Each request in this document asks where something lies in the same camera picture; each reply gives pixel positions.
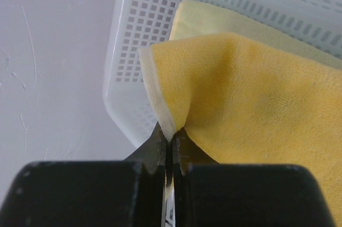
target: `folded towel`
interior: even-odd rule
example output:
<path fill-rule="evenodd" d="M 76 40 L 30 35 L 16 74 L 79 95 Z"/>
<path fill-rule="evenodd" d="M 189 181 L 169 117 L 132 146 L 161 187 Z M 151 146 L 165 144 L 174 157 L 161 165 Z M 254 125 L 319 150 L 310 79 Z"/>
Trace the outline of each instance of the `folded towel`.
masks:
<path fill-rule="evenodd" d="M 279 30 L 232 10 L 196 1 L 183 0 L 179 4 L 170 40 L 220 32 L 234 32 L 273 48 L 342 69 L 342 60 L 296 40 Z"/>
<path fill-rule="evenodd" d="M 220 163 L 290 163 L 317 178 L 342 224 L 342 71 L 234 33 L 140 50 L 167 139 L 185 127 Z"/>

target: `scratched surface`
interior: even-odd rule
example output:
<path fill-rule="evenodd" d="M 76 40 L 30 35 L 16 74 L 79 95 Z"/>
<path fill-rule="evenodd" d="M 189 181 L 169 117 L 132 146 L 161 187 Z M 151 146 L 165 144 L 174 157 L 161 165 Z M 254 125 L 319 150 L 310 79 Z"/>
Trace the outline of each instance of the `scratched surface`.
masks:
<path fill-rule="evenodd" d="M 0 0 L 0 203 L 35 160 L 123 159 L 103 72 L 114 0 Z"/>

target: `pale yellow cloth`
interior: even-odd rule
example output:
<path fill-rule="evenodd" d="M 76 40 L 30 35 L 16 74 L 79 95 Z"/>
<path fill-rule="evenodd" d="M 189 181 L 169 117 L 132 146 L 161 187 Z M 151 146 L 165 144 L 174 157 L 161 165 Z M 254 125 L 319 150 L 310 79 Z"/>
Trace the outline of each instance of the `pale yellow cloth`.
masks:
<path fill-rule="evenodd" d="M 181 1 L 170 40 L 219 32 L 234 32 L 273 48 L 342 69 L 342 60 L 232 10 L 196 1 Z"/>
<path fill-rule="evenodd" d="M 317 178 L 342 224 L 342 71 L 234 33 L 140 50 L 168 139 L 185 127 L 220 163 L 291 163 Z"/>

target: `gray surface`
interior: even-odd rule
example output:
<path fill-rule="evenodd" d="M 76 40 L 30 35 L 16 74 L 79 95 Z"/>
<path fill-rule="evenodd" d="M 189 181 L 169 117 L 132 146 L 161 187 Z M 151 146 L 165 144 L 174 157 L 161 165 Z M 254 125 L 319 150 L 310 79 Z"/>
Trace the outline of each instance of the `gray surface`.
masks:
<path fill-rule="evenodd" d="M 123 159 L 104 107 L 115 0 L 0 0 L 0 202 L 34 160 Z"/>

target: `perforated basket panel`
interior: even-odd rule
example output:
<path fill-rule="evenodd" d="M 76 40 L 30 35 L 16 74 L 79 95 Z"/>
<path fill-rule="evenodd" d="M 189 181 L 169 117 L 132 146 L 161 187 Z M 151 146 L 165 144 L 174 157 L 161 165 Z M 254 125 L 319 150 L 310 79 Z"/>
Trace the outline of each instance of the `perforated basket panel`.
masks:
<path fill-rule="evenodd" d="M 135 146 L 149 137 L 156 123 L 144 92 L 137 51 L 168 40 L 180 1 L 116 0 L 104 99 L 110 116 Z M 197 1 L 234 10 L 335 57 L 342 57 L 342 0 Z"/>

